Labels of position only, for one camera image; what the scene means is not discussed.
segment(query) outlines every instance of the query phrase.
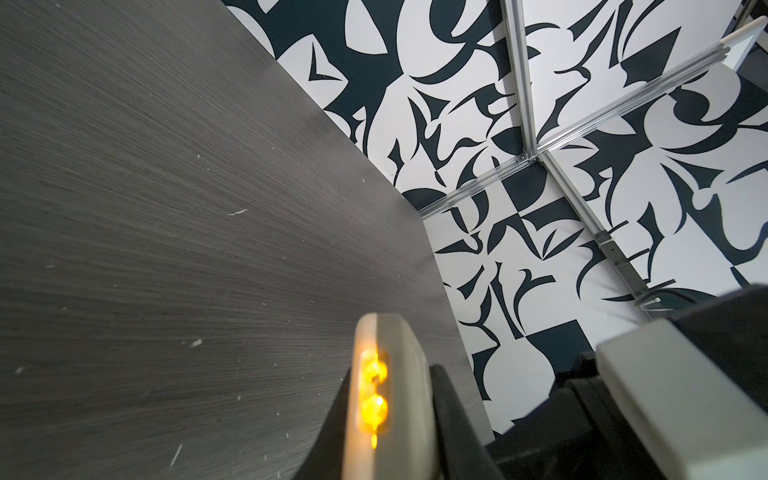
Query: table surface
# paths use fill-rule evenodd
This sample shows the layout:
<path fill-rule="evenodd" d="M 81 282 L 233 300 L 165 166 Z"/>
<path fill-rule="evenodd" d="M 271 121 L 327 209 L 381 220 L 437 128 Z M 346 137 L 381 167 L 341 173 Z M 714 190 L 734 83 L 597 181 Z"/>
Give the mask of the table surface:
<path fill-rule="evenodd" d="M 289 478 L 369 311 L 492 439 L 419 215 L 221 2 L 0 12 L 0 477 Z"/>

